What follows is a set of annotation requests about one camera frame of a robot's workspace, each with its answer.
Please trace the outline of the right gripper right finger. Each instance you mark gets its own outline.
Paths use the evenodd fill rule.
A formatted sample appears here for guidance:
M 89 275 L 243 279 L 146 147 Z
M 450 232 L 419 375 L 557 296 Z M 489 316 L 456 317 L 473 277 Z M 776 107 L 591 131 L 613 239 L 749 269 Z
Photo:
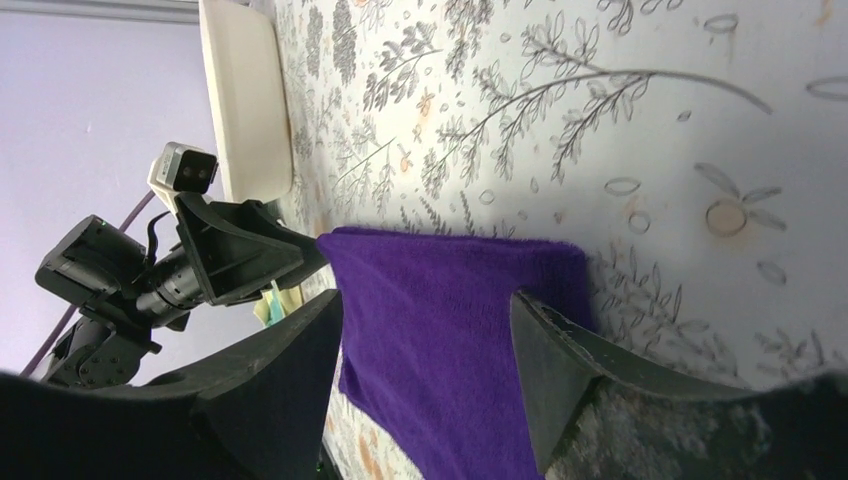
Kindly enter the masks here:
M 767 391 L 685 375 L 524 291 L 510 329 L 529 438 L 547 479 L 843 479 L 847 374 Z

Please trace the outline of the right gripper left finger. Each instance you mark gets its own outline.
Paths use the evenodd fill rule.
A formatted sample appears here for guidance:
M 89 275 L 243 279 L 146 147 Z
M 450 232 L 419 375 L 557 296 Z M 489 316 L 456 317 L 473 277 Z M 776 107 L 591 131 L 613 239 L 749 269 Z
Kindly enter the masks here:
M 5 479 L 314 479 L 342 333 L 327 290 L 143 386 L 1 378 Z

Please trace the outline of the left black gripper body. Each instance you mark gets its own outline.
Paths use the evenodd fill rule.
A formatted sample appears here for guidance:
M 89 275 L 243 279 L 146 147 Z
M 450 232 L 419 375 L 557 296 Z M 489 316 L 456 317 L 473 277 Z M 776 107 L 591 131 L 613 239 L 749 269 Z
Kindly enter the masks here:
M 292 242 L 300 234 L 258 200 L 206 201 L 196 193 L 175 199 L 177 232 L 204 301 L 233 306 L 256 301 L 261 291 L 303 263 Z

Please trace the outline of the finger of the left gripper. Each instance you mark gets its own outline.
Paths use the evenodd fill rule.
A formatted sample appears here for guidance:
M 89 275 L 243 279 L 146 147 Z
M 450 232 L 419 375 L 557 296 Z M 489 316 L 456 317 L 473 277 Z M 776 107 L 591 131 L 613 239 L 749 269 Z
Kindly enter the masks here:
M 328 260 L 320 252 L 316 239 L 309 236 L 299 235 L 292 242 L 301 250 L 303 263 L 292 271 L 285 273 L 276 279 L 280 290 L 287 290 L 299 286 L 309 277 L 328 265 Z

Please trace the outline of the purple towel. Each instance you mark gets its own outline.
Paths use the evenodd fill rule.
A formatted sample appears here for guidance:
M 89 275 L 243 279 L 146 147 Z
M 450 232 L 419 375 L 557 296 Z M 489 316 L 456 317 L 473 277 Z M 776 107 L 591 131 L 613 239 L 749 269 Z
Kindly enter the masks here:
M 534 479 L 510 329 L 526 290 L 592 326 L 588 260 L 547 240 L 340 227 L 318 238 L 343 301 L 341 392 L 427 479 Z

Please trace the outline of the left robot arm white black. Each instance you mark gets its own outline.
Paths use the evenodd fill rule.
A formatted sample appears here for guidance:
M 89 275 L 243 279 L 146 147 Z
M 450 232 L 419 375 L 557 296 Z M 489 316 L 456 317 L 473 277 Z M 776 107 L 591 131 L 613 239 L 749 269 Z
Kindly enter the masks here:
M 175 198 L 179 242 L 157 258 L 148 229 L 142 245 L 96 215 L 81 220 L 43 259 L 36 283 L 81 317 L 53 350 L 48 383 L 82 389 L 128 383 L 141 359 L 157 354 L 153 330 L 185 329 L 201 304 L 255 302 L 272 286 L 288 289 L 327 261 L 314 238 L 290 230 L 257 200 Z

